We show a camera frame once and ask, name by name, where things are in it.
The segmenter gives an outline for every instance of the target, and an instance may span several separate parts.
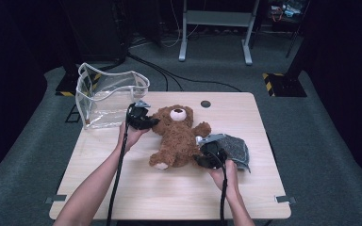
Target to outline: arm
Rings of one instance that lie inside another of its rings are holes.
[[[226,160],[225,167],[228,181],[225,197],[230,205],[234,224],[236,226],[253,226],[255,223],[246,210],[242,196],[239,193],[237,165],[232,160]],[[222,170],[211,169],[209,174],[213,178],[216,186],[222,189],[222,181],[224,179]]]
[[[105,198],[111,181],[119,165],[120,151],[123,144],[125,123],[120,127],[119,139],[110,156],[75,190],[60,211],[54,225],[90,225],[102,200]],[[148,130],[128,129],[125,151],[128,152]]]

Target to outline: transparent zipper pouch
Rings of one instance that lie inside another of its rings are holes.
[[[149,79],[140,73],[105,73],[83,63],[78,68],[75,102],[84,129],[119,126],[130,104],[148,92]]]

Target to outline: human hand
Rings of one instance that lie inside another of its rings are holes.
[[[230,195],[231,193],[239,193],[238,187],[238,168],[237,164],[234,163],[233,160],[225,160],[225,169],[227,174],[227,190],[226,195]],[[222,190],[222,182],[224,180],[224,174],[222,169],[210,169],[209,172],[210,176],[213,178],[214,183]]]
[[[124,131],[125,131],[125,121],[123,121],[122,125],[120,126],[119,140],[117,142],[116,150],[122,148]],[[127,141],[125,144],[125,152],[128,152],[131,149],[131,147],[137,143],[137,141],[140,139],[140,136],[142,136],[144,133],[146,133],[148,131],[149,131],[149,129],[137,130],[137,129],[134,129],[132,126],[129,126],[128,131],[127,131]]]

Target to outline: gray pouch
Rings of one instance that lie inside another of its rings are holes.
[[[238,169],[251,171],[249,168],[249,150],[243,139],[225,135],[224,138],[216,141],[227,152],[227,157],[237,164]]]

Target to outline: teddy bear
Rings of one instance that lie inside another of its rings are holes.
[[[211,127],[203,121],[192,128],[193,110],[190,107],[162,107],[151,118],[159,120],[152,131],[162,136],[158,152],[150,156],[151,167],[160,170],[183,167],[193,160],[195,154],[201,154],[196,137],[207,137]]]

